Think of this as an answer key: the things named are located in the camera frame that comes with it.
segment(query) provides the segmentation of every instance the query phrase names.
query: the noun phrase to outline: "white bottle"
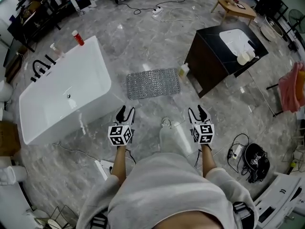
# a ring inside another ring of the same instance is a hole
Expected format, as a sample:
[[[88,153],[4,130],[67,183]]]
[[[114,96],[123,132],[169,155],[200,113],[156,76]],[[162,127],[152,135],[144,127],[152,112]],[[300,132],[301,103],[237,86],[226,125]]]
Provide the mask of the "white bottle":
[[[52,48],[54,52],[57,54],[57,56],[60,58],[64,58],[64,56],[66,55],[62,50],[56,48],[54,43],[51,44],[50,48]]]
[[[181,65],[178,69],[178,75],[181,77],[181,79],[184,81],[185,78],[186,78],[186,75],[188,74],[189,72],[189,64],[188,63],[185,63],[183,65]]]

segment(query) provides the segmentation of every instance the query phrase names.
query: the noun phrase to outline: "fan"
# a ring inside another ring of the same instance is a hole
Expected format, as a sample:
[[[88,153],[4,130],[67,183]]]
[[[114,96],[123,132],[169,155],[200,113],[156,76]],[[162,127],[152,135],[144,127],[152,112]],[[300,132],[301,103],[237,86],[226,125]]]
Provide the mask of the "fan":
[[[304,14],[302,14],[299,10],[290,10],[289,21],[290,24],[292,25],[290,30],[297,30],[300,34],[304,34],[305,33],[305,20],[303,20],[304,18],[305,18]]]

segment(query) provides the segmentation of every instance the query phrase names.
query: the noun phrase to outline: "gray bath mat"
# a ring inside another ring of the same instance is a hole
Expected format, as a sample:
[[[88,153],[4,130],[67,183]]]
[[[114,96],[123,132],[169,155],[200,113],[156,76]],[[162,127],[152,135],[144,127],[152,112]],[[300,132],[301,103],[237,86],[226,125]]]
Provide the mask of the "gray bath mat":
[[[180,85],[175,68],[143,71],[127,75],[129,99],[177,94]]]

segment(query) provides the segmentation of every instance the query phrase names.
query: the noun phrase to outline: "white sink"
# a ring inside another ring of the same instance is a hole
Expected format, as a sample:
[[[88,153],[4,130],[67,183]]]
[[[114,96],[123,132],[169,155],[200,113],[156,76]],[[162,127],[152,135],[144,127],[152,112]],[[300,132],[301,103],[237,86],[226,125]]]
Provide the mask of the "white sink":
[[[19,97],[25,144],[54,143],[125,101],[95,36],[68,51]]]
[[[219,36],[235,56],[242,52],[254,51],[248,43],[249,37],[240,29],[222,31]]]

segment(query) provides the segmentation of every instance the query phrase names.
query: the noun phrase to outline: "red bottle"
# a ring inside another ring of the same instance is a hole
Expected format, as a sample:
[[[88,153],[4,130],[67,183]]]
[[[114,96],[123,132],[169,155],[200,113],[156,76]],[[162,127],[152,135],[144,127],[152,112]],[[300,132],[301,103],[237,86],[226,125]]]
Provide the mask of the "red bottle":
[[[76,39],[76,41],[78,42],[78,44],[80,46],[83,46],[85,44],[83,39],[81,38],[81,36],[79,35],[79,33],[77,31],[73,31],[72,36],[74,36],[74,38]]]

